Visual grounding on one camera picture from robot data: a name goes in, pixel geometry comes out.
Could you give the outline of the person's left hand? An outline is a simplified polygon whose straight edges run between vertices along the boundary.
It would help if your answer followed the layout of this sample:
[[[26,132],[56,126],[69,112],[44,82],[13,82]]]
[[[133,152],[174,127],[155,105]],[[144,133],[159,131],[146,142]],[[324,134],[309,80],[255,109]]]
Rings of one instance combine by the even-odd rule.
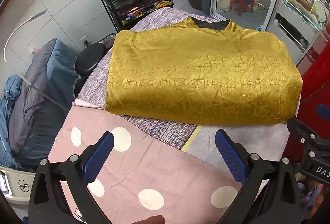
[[[146,219],[136,221],[132,224],[165,224],[166,220],[162,215],[148,217]]]

